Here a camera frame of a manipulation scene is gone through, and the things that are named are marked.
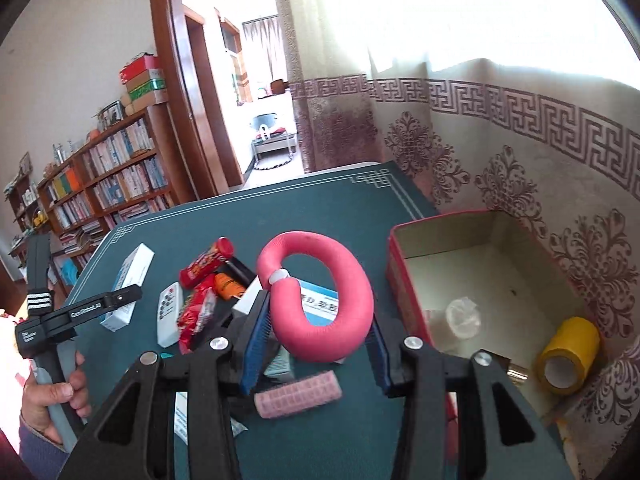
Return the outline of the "person's left hand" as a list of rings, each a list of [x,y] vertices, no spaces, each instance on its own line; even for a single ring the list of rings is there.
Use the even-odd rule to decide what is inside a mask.
[[[62,445],[63,440],[51,420],[50,406],[67,403],[82,419],[91,414],[87,377],[81,369],[85,358],[77,351],[75,360],[76,370],[70,374],[68,382],[40,385],[34,374],[30,374],[23,388],[21,416],[24,424],[57,445]]]

